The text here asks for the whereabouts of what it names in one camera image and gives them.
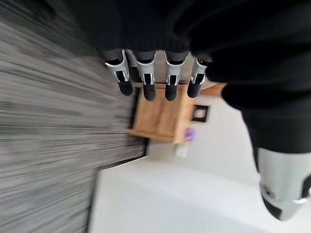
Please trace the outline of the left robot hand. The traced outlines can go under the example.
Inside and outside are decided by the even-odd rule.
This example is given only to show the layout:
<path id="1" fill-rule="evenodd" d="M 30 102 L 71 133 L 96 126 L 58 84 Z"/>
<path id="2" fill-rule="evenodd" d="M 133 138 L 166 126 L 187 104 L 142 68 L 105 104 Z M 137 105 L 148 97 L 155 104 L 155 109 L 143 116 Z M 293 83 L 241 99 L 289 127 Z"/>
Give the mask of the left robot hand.
<path id="1" fill-rule="evenodd" d="M 153 50 L 210 61 L 209 80 L 239 110 L 265 207 L 291 218 L 310 198 L 311 3 L 308 0 L 67 0 L 101 57 Z"/>

